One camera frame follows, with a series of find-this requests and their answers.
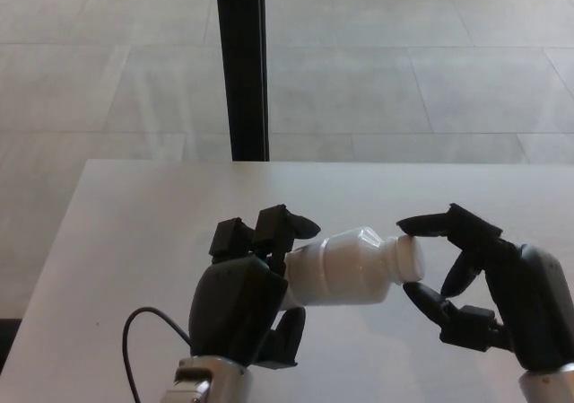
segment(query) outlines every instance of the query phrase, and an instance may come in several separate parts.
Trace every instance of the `white plastic bottle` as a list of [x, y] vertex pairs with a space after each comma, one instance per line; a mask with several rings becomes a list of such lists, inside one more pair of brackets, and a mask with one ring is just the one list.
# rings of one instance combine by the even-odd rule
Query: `white plastic bottle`
[[282, 309], [382, 302], [391, 283], [424, 277], [419, 242], [403, 235], [383, 241], [368, 227], [316, 241], [285, 257], [289, 281]]

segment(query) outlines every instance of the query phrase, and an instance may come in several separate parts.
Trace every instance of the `floor tile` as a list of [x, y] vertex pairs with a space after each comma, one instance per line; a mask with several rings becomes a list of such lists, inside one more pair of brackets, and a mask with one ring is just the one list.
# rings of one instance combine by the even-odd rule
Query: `floor tile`
[[472, 46], [451, 0], [334, 1], [343, 46]]
[[572, 134], [520, 134], [530, 163], [574, 164], [574, 135]]
[[228, 133], [222, 51], [133, 48], [105, 128], [115, 132]]
[[62, 42], [87, 0], [0, 0], [0, 43]]
[[[269, 45], [335, 45], [333, 0], [265, 0]], [[205, 44], [220, 46], [217, 0], [212, 0]]]
[[574, 132], [574, 99], [540, 49], [412, 49], [435, 132]]
[[86, 159], [179, 161], [184, 141], [183, 135], [0, 134], [8, 148], [0, 164], [0, 317], [23, 314]]
[[271, 161], [352, 162], [350, 135], [271, 134]]
[[409, 57], [383, 48], [272, 48], [272, 133], [430, 132]]
[[230, 162], [229, 134], [187, 135], [183, 159], [200, 162]]
[[574, 93], [574, 48], [545, 48], [544, 52], [570, 92]]
[[454, 0], [476, 46], [574, 47], [568, 0]]
[[201, 44], [209, 0], [89, 0], [71, 41]]
[[514, 134], [352, 136], [359, 162], [527, 163]]
[[[9, 56], [2, 58], [2, 50]], [[0, 129], [101, 130], [127, 53], [126, 47], [1, 47]]]

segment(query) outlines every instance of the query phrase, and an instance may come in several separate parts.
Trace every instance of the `black cable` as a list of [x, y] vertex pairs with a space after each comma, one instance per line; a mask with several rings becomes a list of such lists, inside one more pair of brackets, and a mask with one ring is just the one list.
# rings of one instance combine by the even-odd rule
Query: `black cable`
[[122, 356], [124, 357], [127, 381], [129, 382], [129, 388], [132, 391], [135, 403], [141, 403], [141, 400], [139, 394], [137, 393], [137, 388], [135, 387], [134, 374], [132, 373], [132, 367], [129, 363], [129, 355], [127, 353], [127, 334], [129, 333], [129, 327], [134, 321], [135, 317], [140, 313], [145, 312], [153, 313], [154, 315], [162, 318], [170, 327], [173, 328], [176, 333], [179, 334], [181, 338], [185, 340], [189, 347], [191, 347], [191, 340], [189, 339], [189, 336], [186, 334], [186, 332], [178, 324], [176, 324], [172, 318], [170, 318], [159, 309], [156, 309], [155, 307], [140, 307], [139, 309], [136, 309], [131, 315], [129, 315], [126, 320], [126, 324], [124, 324], [124, 331], [122, 333]]

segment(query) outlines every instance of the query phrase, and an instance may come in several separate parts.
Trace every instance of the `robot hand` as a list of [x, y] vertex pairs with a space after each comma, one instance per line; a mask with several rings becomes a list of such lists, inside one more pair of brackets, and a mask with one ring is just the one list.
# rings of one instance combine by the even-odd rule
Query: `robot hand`
[[[502, 230], [453, 204], [446, 213], [397, 223], [407, 234], [446, 237], [462, 250], [440, 290], [405, 284], [411, 301], [440, 326], [440, 340], [486, 351], [514, 352], [530, 372], [556, 372], [574, 362], [574, 306], [561, 264], [544, 250], [503, 240]], [[484, 270], [495, 313], [448, 300], [460, 295]]]

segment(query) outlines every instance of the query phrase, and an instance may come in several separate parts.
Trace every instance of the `white table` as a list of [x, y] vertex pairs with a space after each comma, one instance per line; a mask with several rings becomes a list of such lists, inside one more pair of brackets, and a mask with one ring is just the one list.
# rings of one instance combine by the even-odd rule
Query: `white table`
[[[185, 326], [215, 225], [285, 203], [320, 235], [446, 211], [449, 202], [554, 253], [574, 283], [574, 168], [321, 163], [91, 161], [0, 377], [10, 403], [130, 402], [120, 339], [127, 315], [156, 306]], [[427, 240], [425, 282], [439, 287], [457, 250]], [[456, 303], [493, 307], [483, 279]], [[253, 403], [522, 401], [509, 353], [443, 345], [394, 287], [375, 306], [311, 308], [295, 369], [252, 368]], [[130, 339], [143, 402], [158, 402], [185, 344], [143, 316]]]

